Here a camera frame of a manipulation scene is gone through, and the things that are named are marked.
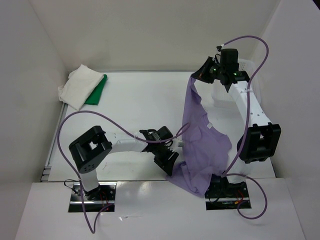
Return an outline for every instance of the robotic arm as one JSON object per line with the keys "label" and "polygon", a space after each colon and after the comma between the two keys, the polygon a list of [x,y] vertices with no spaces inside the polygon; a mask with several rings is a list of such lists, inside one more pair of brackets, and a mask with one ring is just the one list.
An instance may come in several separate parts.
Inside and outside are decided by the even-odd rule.
{"label": "robotic arm", "polygon": [[[135,134],[147,141],[160,141],[173,137],[166,126],[140,130]],[[179,154],[169,148],[169,142],[146,143],[127,134],[105,132],[101,126],[94,126],[69,145],[72,158],[80,174],[85,195],[88,200],[99,199],[100,186],[96,168],[108,154],[119,152],[148,152],[154,154],[154,162],[169,176]]]}
{"label": "robotic arm", "polygon": [[[233,48],[221,48],[217,46],[220,62],[217,55],[209,56],[204,65],[191,76],[208,84],[212,84],[214,80],[220,80],[235,101],[244,122],[247,121],[247,92],[249,91],[249,128],[240,159],[246,164],[255,161],[263,162],[275,154],[281,128],[279,124],[272,124],[265,115],[252,88],[247,89],[250,78],[246,71],[239,71],[238,51]],[[238,141],[237,150],[240,148],[242,138]]]}

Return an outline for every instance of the wall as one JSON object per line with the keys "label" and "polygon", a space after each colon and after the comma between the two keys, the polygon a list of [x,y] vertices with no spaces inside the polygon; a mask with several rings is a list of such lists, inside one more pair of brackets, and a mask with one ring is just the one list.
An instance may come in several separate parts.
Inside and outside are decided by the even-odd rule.
{"label": "wall", "polygon": [[[69,71],[195,70],[260,35],[278,0],[30,0]],[[254,40],[234,44],[248,58]]]}
{"label": "wall", "polygon": [[59,117],[66,69],[28,0],[0,1],[0,236],[14,239]]}
{"label": "wall", "polygon": [[[312,0],[282,0],[263,39],[270,54],[261,69],[262,107],[282,134],[272,159],[286,178],[307,240],[320,236],[320,11]],[[260,63],[259,44],[253,60]]]}

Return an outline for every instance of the clothing tag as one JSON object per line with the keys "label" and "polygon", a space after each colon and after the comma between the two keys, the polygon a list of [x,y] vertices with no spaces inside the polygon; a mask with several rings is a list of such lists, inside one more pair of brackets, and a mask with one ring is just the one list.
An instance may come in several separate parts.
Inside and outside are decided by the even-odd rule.
{"label": "clothing tag", "polygon": [[213,127],[212,123],[209,122],[208,125],[207,125],[207,128],[210,129],[210,128],[212,128],[212,127]]}

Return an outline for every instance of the purple towel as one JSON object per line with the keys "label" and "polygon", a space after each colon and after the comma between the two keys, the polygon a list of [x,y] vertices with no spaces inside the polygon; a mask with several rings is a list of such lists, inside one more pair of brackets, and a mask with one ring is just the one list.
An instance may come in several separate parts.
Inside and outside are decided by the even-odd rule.
{"label": "purple towel", "polygon": [[196,79],[190,77],[184,101],[182,124],[190,123],[182,135],[185,161],[177,164],[171,183],[188,192],[203,197],[210,185],[212,174],[221,176],[227,168],[231,142],[227,135],[218,132],[208,120],[195,87]]}

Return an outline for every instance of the folded cloth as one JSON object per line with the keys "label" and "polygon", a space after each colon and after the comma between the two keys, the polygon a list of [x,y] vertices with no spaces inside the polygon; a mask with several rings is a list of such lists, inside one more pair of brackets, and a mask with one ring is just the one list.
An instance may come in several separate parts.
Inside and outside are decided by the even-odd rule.
{"label": "folded cloth", "polygon": [[59,100],[75,110],[80,110],[103,77],[102,73],[81,65],[69,74],[69,80],[64,86],[58,87]]}
{"label": "folded cloth", "polygon": [[192,77],[189,79],[184,101],[182,125],[190,123],[189,129],[182,134],[185,161],[174,167],[172,176],[167,180],[203,197],[212,174],[221,176],[226,170],[232,145],[228,136],[218,132],[209,122],[195,81]]}
{"label": "folded cloth", "polygon": [[90,96],[85,100],[84,104],[88,105],[98,105],[100,102],[100,97],[102,94],[102,90],[104,89],[104,86],[107,82],[107,75],[103,74],[102,80],[99,82],[98,86],[95,87],[95,89],[92,91]]}

